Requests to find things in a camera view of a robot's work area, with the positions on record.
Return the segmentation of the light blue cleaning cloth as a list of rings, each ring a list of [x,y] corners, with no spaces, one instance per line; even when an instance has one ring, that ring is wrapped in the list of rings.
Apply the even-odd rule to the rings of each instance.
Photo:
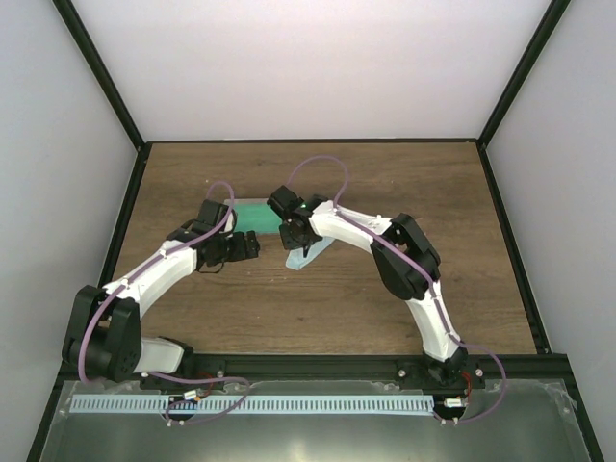
[[[317,259],[333,243],[333,238],[325,237],[312,244],[307,253],[304,253],[302,248],[290,250],[286,260],[286,267],[290,270],[302,270]]]

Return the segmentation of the grey green glasses case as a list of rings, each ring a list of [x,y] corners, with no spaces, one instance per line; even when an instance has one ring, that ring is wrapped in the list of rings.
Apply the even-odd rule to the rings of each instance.
[[[279,233],[281,219],[265,198],[236,198],[234,212],[237,215],[234,230],[237,232],[254,231],[257,235]]]

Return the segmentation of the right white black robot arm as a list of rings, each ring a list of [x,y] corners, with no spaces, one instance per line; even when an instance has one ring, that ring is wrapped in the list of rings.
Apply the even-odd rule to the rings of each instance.
[[[430,381],[447,388],[461,377],[468,351],[443,300],[441,259],[412,217],[370,216],[321,195],[304,200],[286,186],[275,190],[267,204],[281,219],[279,233],[287,250],[307,254],[332,239],[371,254],[384,287],[407,305],[419,329]]]

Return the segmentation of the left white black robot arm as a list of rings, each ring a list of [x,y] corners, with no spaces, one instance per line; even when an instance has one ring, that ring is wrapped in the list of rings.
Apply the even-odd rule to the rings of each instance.
[[[195,381],[197,366],[186,357],[190,347],[144,337],[141,321],[164,293],[202,268],[258,257],[255,231],[237,230],[237,218],[231,206],[206,199],[196,218],[171,232],[135,269],[76,294],[62,358],[76,368],[80,380],[121,382],[134,373],[161,372],[177,389]]]

